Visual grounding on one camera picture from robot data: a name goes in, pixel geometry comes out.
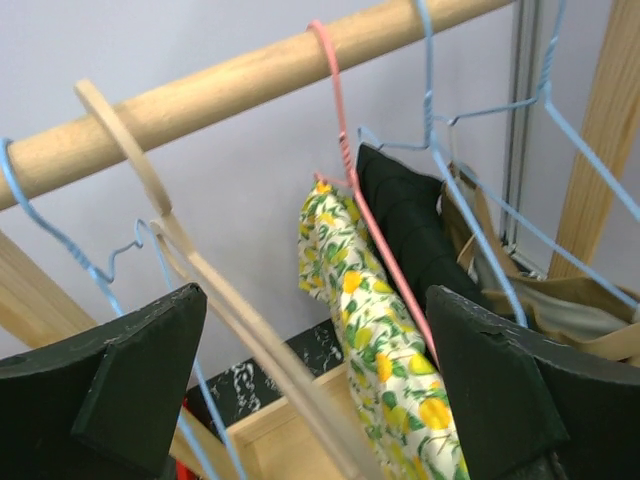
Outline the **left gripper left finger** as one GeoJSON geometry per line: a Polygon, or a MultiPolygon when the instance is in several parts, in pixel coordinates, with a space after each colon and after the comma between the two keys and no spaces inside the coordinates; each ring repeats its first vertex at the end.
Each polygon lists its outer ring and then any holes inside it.
{"type": "Polygon", "coordinates": [[[2,477],[160,477],[205,315],[206,295],[189,283],[2,359],[2,477]]]}

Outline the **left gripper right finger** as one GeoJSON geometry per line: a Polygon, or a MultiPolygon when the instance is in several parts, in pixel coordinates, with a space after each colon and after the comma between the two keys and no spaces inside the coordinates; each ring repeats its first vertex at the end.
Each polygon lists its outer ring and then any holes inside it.
{"type": "Polygon", "coordinates": [[[638,368],[442,286],[428,289],[427,315],[471,478],[638,478],[638,368]]]}

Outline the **yellow floral garment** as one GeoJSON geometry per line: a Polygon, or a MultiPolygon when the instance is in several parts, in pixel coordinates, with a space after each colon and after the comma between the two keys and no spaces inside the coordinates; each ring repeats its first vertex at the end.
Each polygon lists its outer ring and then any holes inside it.
{"type": "Polygon", "coordinates": [[[441,375],[354,201],[316,182],[299,217],[299,287],[330,310],[360,425],[388,479],[469,479],[441,375]]]}

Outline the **light blue wire hanger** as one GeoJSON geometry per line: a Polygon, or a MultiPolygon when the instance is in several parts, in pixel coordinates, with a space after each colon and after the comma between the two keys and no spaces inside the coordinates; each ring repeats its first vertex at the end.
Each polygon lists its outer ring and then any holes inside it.
{"type": "MultiPolygon", "coordinates": [[[[99,266],[95,265],[89,257],[82,251],[82,249],[63,231],[58,229],[55,225],[47,221],[30,203],[26,195],[24,194],[19,181],[17,180],[17,175],[14,171],[14,168],[11,164],[10,156],[9,156],[9,146],[12,141],[7,138],[1,139],[1,170],[4,175],[5,180],[9,186],[9,189],[17,201],[17,204],[23,209],[23,211],[31,218],[33,222],[35,222],[40,228],[46,231],[49,235],[55,238],[60,244],[62,244],[70,253],[70,255],[74,258],[74,260],[80,265],[80,267],[85,270],[92,278],[94,283],[99,287],[102,291],[106,299],[111,304],[112,309],[118,315],[123,315],[124,312],[120,307],[119,302],[117,301],[116,296],[110,289],[110,285],[115,280],[115,260],[119,254],[122,254],[128,251],[131,248],[142,249],[144,247],[144,241],[142,238],[142,231],[146,230],[148,235],[151,235],[150,227],[141,219],[137,219],[134,226],[135,239],[126,244],[123,247],[116,248],[113,250],[108,259],[108,270],[103,271],[99,266]]],[[[235,447],[232,445],[232,442],[229,438],[229,435],[226,432],[226,426],[221,418],[221,415],[216,407],[215,401],[207,388],[206,380],[201,370],[200,363],[198,358],[194,359],[192,372],[195,374],[199,388],[201,390],[202,396],[204,398],[205,404],[209,411],[209,414],[213,420],[213,423],[216,427],[217,433],[220,435],[220,438],[227,450],[231,458],[231,462],[234,466],[235,472],[238,474],[240,479],[247,479],[247,473],[242,466],[242,462],[239,458],[235,447]]]]}

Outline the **wooden hanger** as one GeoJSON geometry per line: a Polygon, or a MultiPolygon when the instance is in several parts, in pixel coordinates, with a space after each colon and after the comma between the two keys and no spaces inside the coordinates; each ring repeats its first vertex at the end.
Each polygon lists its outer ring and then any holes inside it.
{"type": "MultiPolygon", "coordinates": [[[[218,317],[223,319],[254,357],[259,353],[265,353],[270,347],[284,343],[269,323],[196,250],[172,212],[170,197],[159,176],[138,142],[103,95],[86,79],[78,81],[74,91],[87,112],[95,117],[130,161],[144,186],[146,196],[160,215],[161,221],[153,224],[154,232],[168,240],[192,267],[218,317]]],[[[383,477],[379,464],[363,436],[350,425],[339,411],[338,405],[320,389],[314,379],[309,386],[294,389],[286,398],[301,414],[341,474],[348,479],[383,477]]]]}

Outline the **pink wire hanger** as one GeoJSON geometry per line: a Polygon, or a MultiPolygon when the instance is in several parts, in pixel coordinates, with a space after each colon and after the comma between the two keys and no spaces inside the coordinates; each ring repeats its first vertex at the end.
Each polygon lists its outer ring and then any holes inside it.
{"type": "Polygon", "coordinates": [[[400,266],[393,256],[393,253],[362,194],[347,133],[343,89],[336,49],[333,45],[333,42],[331,41],[327,28],[319,20],[312,20],[307,26],[307,29],[314,33],[321,46],[329,67],[339,125],[338,143],[340,146],[342,161],[345,170],[346,186],[352,190],[355,203],[360,210],[361,216],[364,219],[364,222],[372,239],[374,240],[376,247],[378,248],[379,253],[382,255],[384,264],[391,273],[391,276],[399,290],[399,293],[404,299],[413,320],[422,333],[429,353],[433,357],[436,366],[439,367],[439,359],[437,356],[436,346],[425,314],[421,310],[420,305],[409,286],[409,283],[407,282],[400,266]]]}

